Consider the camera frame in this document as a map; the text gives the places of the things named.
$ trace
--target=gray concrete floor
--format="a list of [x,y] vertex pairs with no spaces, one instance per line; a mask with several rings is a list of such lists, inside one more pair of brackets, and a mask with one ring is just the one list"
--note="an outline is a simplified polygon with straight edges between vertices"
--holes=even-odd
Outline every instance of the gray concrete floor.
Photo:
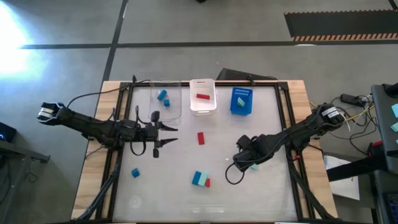
[[[39,180],[22,186],[11,223],[69,219],[87,141],[67,128],[40,125],[35,117],[43,101],[68,103],[74,96],[98,91],[109,54],[109,49],[11,47],[111,43],[121,2],[0,1],[0,24],[6,34],[0,35],[0,121],[18,130],[16,144],[51,155],[50,164],[33,163]],[[389,8],[387,0],[209,0],[204,4],[130,0],[119,42],[290,40],[283,12]],[[395,83],[397,50],[398,45],[117,49],[110,80],[130,80],[132,75],[141,80],[215,78],[226,67],[305,80],[308,97],[323,103],[342,93],[367,95],[373,84]],[[82,98],[72,109],[93,115],[96,101],[97,96]],[[345,128],[335,134],[349,136]],[[369,141],[379,138],[376,132],[355,143],[365,149]],[[361,157],[345,140],[327,134],[321,142],[327,152]],[[369,201],[368,187],[361,190],[361,196]],[[338,197],[335,200],[341,218],[371,221],[368,208],[351,206],[355,202]]]

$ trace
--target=red block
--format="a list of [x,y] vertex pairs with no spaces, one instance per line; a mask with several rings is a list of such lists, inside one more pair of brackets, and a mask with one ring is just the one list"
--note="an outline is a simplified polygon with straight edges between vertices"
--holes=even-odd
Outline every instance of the red block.
[[205,144],[205,137],[204,137],[203,133],[198,133],[198,142],[199,142],[199,145]]
[[210,100],[210,96],[209,95],[204,95],[204,94],[200,94],[200,93],[197,94],[197,98]]
[[205,186],[206,186],[206,187],[210,187],[210,179],[209,179],[209,178],[206,179]]

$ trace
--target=blue block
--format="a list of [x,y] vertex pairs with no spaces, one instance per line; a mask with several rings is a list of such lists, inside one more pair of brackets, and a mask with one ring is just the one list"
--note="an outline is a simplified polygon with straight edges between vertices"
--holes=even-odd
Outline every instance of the blue block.
[[200,176],[200,179],[199,179],[199,182],[198,182],[198,185],[204,186],[205,183],[206,183],[206,179],[207,179],[207,173],[202,172],[201,176]]
[[158,100],[163,100],[167,95],[167,91],[166,90],[162,90],[159,95],[157,96]]
[[132,174],[132,176],[133,176],[134,178],[138,177],[138,176],[139,176],[139,171],[138,171],[138,169],[137,169],[137,168],[133,169],[133,170],[131,171],[131,174]]
[[259,170],[259,166],[257,164],[253,164],[250,169]]
[[394,112],[394,115],[396,116],[396,118],[398,118],[398,103],[391,106],[392,111]]
[[195,175],[193,176],[193,179],[192,179],[192,184],[193,185],[198,185],[200,176],[201,176],[201,173],[196,171]]
[[398,122],[395,123],[395,124],[393,124],[393,125],[391,126],[391,128],[392,128],[395,132],[398,132]]
[[170,100],[164,100],[164,106],[169,107],[170,106]]

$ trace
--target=yellow wire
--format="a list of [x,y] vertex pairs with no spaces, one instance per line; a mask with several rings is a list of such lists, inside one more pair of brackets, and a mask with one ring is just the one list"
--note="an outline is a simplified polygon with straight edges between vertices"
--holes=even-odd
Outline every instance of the yellow wire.
[[311,104],[313,107],[318,108],[318,106],[317,106],[315,103],[312,103],[310,100],[309,100],[309,102],[310,102],[310,104]]
[[[371,106],[370,108],[366,109],[365,111],[369,111],[369,110],[371,110],[371,109],[373,109],[373,108],[374,108],[374,105]],[[359,114],[357,114],[357,115],[354,115],[354,116],[348,118],[347,121],[352,120],[352,119],[354,119],[354,118],[357,118],[357,117],[360,116],[361,114],[362,114],[362,113],[359,113]]]

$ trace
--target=wooden table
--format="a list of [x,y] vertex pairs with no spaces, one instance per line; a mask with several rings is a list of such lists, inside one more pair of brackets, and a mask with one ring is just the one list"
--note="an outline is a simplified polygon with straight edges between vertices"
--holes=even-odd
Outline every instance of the wooden table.
[[[290,99],[292,102],[296,123],[302,121],[311,113],[304,81],[279,80],[279,81],[265,81],[265,82],[288,83]],[[119,88],[120,83],[121,82],[119,81],[104,82],[102,91],[109,91]],[[117,98],[118,98],[118,91],[101,94],[99,97],[95,118],[101,120],[108,119],[109,115],[112,113],[113,108],[116,106]],[[285,120],[287,124],[290,124],[286,102],[283,99],[284,97],[282,96],[282,104],[285,111],[284,113]],[[126,107],[126,99],[123,98],[121,114],[120,114],[121,118],[124,116],[125,107]],[[319,142],[315,140],[312,140],[311,144],[314,146],[319,146]],[[98,142],[90,141],[86,153],[88,154],[99,147],[100,145]],[[72,218],[79,217],[99,192],[101,187],[103,171],[104,171],[105,159],[106,159],[106,150],[103,149],[92,154],[85,161],[80,177],[80,183],[76,193],[75,204],[73,206]],[[323,163],[322,153],[316,149],[307,147],[303,151],[303,159],[311,191],[314,193],[318,201],[326,208],[326,210],[334,217],[337,217],[335,202],[331,194],[330,184],[326,174],[325,165]],[[300,193],[300,201],[302,204],[303,216],[308,217],[308,210],[307,210],[305,197],[303,196],[301,190],[299,190],[299,193]],[[110,196],[110,190],[108,191],[107,197],[105,198],[104,201],[104,207],[103,207],[104,217],[108,213],[109,196]]]

